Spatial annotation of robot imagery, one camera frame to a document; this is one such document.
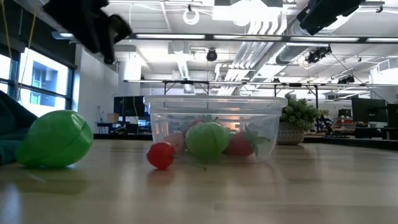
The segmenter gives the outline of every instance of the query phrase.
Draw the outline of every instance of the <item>red tomato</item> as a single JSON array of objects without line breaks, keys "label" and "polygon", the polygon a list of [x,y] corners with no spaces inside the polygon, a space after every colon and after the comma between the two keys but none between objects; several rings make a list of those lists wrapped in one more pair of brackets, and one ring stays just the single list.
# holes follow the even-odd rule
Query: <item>red tomato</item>
[{"label": "red tomato", "polygon": [[244,133],[240,132],[232,135],[229,140],[225,154],[229,156],[247,157],[254,153],[251,143],[244,137]]},{"label": "red tomato", "polygon": [[158,169],[167,169],[173,164],[175,155],[174,147],[167,142],[153,144],[147,152],[147,159],[152,166]]}]

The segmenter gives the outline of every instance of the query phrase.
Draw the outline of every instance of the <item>toy fruit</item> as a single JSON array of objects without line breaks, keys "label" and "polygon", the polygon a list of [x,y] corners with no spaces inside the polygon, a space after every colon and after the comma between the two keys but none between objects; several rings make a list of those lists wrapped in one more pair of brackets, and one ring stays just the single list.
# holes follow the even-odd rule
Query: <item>toy fruit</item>
[{"label": "toy fruit", "polygon": [[258,144],[270,142],[269,139],[264,137],[258,137],[257,131],[250,131],[248,127],[245,127],[244,131],[230,135],[228,147],[225,150],[225,154],[229,156],[241,156],[247,157],[253,153],[258,156]]},{"label": "toy fruit", "polygon": [[187,131],[188,131],[190,128],[194,127],[195,125],[200,124],[200,123],[207,123],[207,122],[210,122],[210,121],[215,121],[215,120],[217,120],[217,119],[218,119],[218,118],[215,118],[214,120],[211,120],[211,115],[203,115],[203,116],[200,117],[199,119],[196,119],[196,120],[192,121],[192,122],[188,125],[188,127],[186,127],[186,128],[182,131],[182,134],[183,134],[183,136],[185,137],[185,135],[187,135]]},{"label": "toy fruit", "polygon": [[181,133],[166,136],[163,138],[163,142],[170,143],[174,147],[176,153],[185,151],[185,138]]},{"label": "toy fruit", "polygon": [[228,132],[214,122],[199,123],[185,136],[187,149],[201,162],[217,160],[229,141]]},{"label": "toy fruit", "polygon": [[168,142],[153,144],[147,152],[147,159],[152,166],[158,169],[167,169],[173,164],[175,155],[174,147]]},{"label": "toy fruit", "polygon": [[16,159],[27,167],[61,168],[82,159],[92,144],[93,132],[80,114],[53,111],[33,122]]},{"label": "toy fruit", "polygon": [[196,119],[196,120],[192,121],[192,123],[190,123],[190,124],[188,125],[188,127],[185,128],[185,129],[182,131],[182,136],[187,135],[187,131],[188,131],[190,128],[192,128],[192,127],[194,127],[195,125],[197,125],[197,124],[199,124],[199,123],[202,123],[202,122],[203,122],[203,121],[200,120],[200,119]]}]

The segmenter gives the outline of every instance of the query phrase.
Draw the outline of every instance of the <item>green cloth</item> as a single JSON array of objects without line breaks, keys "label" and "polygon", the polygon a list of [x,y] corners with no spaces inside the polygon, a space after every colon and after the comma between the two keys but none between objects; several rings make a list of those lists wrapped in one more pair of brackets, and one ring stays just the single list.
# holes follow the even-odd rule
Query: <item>green cloth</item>
[{"label": "green cloth", "polygon": [[0,165],[15,161],[15,151],[36,119],[36,115],[0,91]]},{"label": "green cloth", "polygon": [[15,162],[15,151],[22,141],[0,141],[0,165]]}]

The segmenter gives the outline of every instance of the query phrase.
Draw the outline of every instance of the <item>potted plant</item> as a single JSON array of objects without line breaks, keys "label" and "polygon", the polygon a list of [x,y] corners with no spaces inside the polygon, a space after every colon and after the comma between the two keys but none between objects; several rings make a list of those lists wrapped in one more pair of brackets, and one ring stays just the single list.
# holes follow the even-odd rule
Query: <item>potted plant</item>
[{"label": "potted plant", "polygon": [[287,106],[282,109],[278,130],[278,144],[296,145],[304,140],[304,134],[314,128],[318,110],[308,105],[306,99],[294,100],[285,95]]}]

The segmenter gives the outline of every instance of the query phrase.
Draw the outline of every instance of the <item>container lid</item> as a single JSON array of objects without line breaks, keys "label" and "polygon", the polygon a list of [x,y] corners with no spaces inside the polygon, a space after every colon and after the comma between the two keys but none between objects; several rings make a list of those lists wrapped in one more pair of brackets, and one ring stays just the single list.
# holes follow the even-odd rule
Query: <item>container lid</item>
[{"label": "container lid", "polygon": [[182,95],[155,95],[145,96],[144,103],[155,102],[200,102],[200,103],[261,103],[279,105],[281,108],[287,106],[287,99],[269,96],[182,96]]}]

